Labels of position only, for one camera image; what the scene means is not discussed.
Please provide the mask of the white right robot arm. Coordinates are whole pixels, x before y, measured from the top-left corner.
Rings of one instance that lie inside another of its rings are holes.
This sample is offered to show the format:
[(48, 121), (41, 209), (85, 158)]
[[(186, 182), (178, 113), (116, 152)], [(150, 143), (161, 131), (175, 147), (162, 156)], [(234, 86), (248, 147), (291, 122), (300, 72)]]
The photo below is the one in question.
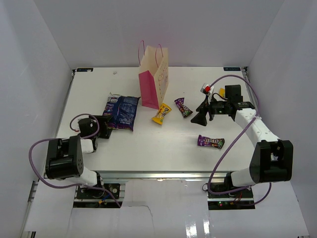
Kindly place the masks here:
[(204, 84), (201, 92), (206, 98), (196, 109), (197, 115), (191, 119), (192, 123), (206, 126), (206, 116), (213, 120), (215, 115), (228, 115), (246, 129), (245, 134), (255, 148), (247, 168), (226, 175), (224, 193), (234, 198), (241, 193), (243, 186), (289, 181), (293, 168), (293, 144), (289, 140), (281, 140), (268, 129), (256, 115), (253, 104), (244, 101), (240, 85), (227, 85), (225, 89), (228, 95), (218, 101), (214, 98), (213, 87)]

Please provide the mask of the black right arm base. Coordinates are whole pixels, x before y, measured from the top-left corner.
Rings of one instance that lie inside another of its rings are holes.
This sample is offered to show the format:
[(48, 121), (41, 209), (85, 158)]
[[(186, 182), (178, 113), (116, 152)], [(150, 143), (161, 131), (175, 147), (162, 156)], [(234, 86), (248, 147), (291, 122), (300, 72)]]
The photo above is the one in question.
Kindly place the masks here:
[(255, 209), (252, 189), (245, 189), (234, 193), (214, 195), (208, 192), (207, 183), (202, 186), (208, 197), (208, 209), (220, 210), (248, 210)]

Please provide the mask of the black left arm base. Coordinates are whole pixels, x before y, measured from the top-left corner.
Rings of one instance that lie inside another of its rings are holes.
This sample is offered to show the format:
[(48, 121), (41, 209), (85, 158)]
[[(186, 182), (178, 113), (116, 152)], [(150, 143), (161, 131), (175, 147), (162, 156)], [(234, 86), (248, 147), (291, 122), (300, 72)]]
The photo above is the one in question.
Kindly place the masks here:
[[(105, 183), (107, 189), (121, 205), (119, 201), (121, 185), (119, 183)], [(103, 190), (78, 187), (74, 197), (74, 208), (119, 208), (108, 192)]]

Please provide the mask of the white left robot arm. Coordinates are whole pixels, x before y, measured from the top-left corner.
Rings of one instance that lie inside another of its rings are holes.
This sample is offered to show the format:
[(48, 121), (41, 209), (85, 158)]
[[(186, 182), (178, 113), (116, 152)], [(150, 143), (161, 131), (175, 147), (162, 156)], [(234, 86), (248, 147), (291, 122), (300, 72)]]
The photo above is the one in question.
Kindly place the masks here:
[(98, 172), (84, 166), (83, 155), (97, 151), (98, 139), (108, 139), (112, 129), (112, 116), (80, 114), (77, 119), (77, 133), (69, 138), (53, 139), (48, 144), (45, 173), (49, 179), (69, 180), (80, 186), (88, 186), (87, 191), (94, 198), (104, 194), (105, 186)]

